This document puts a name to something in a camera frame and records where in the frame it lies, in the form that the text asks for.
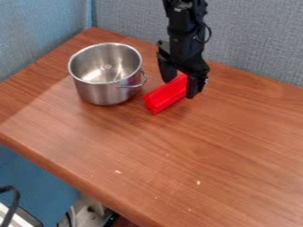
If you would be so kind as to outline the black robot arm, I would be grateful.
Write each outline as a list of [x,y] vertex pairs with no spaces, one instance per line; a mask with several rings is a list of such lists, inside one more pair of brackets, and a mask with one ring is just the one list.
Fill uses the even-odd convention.
[[213,36],[205,22],[206,0],[162,0],[169,19],[170,40],[158,41],[158,64],[162,80],[169,83],[183,72],[187,75],[186,97],[193,99],[205,89],[210,66],[203,52]]

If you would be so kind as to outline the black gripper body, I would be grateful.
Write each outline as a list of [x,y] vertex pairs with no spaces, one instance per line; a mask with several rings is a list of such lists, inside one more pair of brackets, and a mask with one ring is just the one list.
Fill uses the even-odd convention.
[[177,72],[185,74],[209,74],[210,66],[203,58],[205,45],[210,40],[206,29],[189,32],[169,30],[170,40],[158,42],[158,52],[169,55],[175,62]]

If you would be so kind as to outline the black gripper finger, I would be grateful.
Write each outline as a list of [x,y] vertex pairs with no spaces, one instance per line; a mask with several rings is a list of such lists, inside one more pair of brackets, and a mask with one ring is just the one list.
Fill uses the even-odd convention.
[[174,59],[158,52],[158,65],[162,74],[162,80],[169,83],[178,75]]
[[203,91],[207,80],[207,74],[190,74],[187,76],[186,97],[189,99],[193,99]]

